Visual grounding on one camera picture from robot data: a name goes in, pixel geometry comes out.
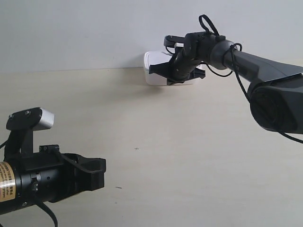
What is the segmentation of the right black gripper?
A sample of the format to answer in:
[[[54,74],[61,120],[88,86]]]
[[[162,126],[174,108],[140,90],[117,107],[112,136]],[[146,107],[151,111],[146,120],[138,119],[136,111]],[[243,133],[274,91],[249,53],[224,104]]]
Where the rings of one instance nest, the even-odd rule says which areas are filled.
[[[202,61],[186,56],[183,51],[173,54],[168,62],[149,65],[149,74],[157,74],[166,79],[166,85],[183,84],[195,79],[204,79],[205,70],[198,69]]]

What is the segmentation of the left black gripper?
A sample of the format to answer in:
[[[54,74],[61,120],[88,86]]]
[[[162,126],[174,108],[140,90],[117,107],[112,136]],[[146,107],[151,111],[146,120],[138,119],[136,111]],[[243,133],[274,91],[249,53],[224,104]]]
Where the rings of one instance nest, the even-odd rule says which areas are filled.
[[[105,186],[106,160],[61,153],[58,145],[21,155],[21,200],[59,202]]]

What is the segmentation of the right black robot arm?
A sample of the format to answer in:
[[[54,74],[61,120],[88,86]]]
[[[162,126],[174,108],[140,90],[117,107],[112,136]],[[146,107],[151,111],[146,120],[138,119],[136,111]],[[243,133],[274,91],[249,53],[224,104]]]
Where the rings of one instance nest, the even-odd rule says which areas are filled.
[[[177,47],[165,63],[151,64],[150,74],[160,75],[168,85],[204,78],[201,63],[218,70],[230,69],[249,84],[250,111],[260,127],[268,131],[302,134],[303,68],[272,61],[241,51],[222,35],[195,32],[185,37],[166,36],[165,45]]]

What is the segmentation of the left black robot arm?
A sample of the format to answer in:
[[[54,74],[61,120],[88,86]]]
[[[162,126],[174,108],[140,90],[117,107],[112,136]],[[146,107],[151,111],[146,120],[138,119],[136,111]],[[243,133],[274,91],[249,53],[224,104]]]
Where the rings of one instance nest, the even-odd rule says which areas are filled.
[[[61,153],[58,145],[44,145],[39,152],[4,161],[12,184],[0,190],[0,213],[34,205],[30,195],[55,203],[85,191],[104,187],[107,169],[103,158]]]

